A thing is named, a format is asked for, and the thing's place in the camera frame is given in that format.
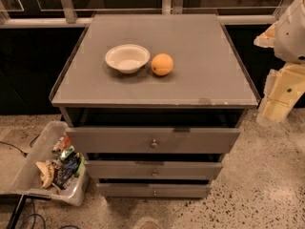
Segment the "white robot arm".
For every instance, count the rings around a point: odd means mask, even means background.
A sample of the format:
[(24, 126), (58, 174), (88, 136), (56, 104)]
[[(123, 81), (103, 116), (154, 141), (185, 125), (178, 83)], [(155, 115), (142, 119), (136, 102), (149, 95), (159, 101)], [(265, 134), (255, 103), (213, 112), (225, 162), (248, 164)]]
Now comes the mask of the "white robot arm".
[(305, 0), (294, 0), (254, 44), (273, 48), (285, 62), (280, 70), (270, 70), (258, 107), (256, 121), (269, 127), (283, 121), (305, 93)]

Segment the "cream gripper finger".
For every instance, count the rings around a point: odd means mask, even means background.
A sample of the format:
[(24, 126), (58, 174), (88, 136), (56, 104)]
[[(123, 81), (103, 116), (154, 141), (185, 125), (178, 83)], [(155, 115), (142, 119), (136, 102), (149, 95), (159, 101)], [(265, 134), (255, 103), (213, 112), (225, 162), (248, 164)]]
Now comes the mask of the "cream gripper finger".
[(267, 30), (257, 36), (254, 45), (261, 48), (272, 48), (274, 46), (275, 28), (277, 23), (274, 22)]
[(287, 117), (294, 104), (295, 101), (289, 97), (264, 96), (258, 107), (256, 121), (263, 127), (273, 126)]

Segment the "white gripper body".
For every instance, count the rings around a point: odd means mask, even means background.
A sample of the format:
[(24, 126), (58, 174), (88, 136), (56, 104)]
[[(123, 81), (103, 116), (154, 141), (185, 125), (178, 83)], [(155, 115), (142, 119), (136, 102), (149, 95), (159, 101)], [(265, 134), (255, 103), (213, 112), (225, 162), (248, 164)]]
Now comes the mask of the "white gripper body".
[(265, 96), (289, 97), (296, 103), (304, 93), (304, 64), (286, 63), (279, 71), (270, 70), (265, 84)]

